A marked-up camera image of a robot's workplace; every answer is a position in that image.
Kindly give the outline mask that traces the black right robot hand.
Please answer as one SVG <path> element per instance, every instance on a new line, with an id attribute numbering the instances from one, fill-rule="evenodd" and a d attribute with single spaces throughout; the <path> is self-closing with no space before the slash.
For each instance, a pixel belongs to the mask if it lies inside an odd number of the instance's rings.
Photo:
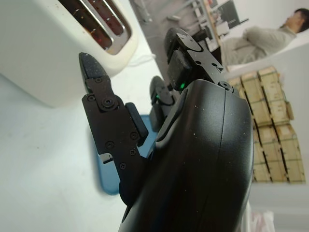
<path id="1" fill-rule="evenodd" d="M 79 54 L 91 133 L 98 154 L 115 164 L 126 205 L 119 231 L 235 232 L 253 174 L 250 108 L 224 80 L 222 65 L 184 30 L 169 29 L 164 48 L 171 88 L 152 79 L 157 137 L 146 157 L 138 147 L 148 130 L 135 105 L 114 94 L 93 56 Z"/>

